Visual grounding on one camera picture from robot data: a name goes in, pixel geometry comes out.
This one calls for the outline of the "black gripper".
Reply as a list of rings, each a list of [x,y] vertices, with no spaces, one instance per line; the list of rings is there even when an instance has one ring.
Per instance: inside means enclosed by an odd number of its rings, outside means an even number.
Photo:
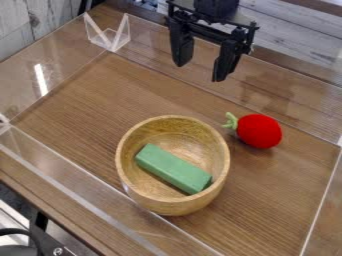
[[[251,51],[258,23],[239,12],[239,0],[167,0],[167,4],[171,53],[178,67],[193,59],[190,28],[211,42],[231,39],[222,42],[214,62],[213,81],[222,82],[235,70],[241,51]]]

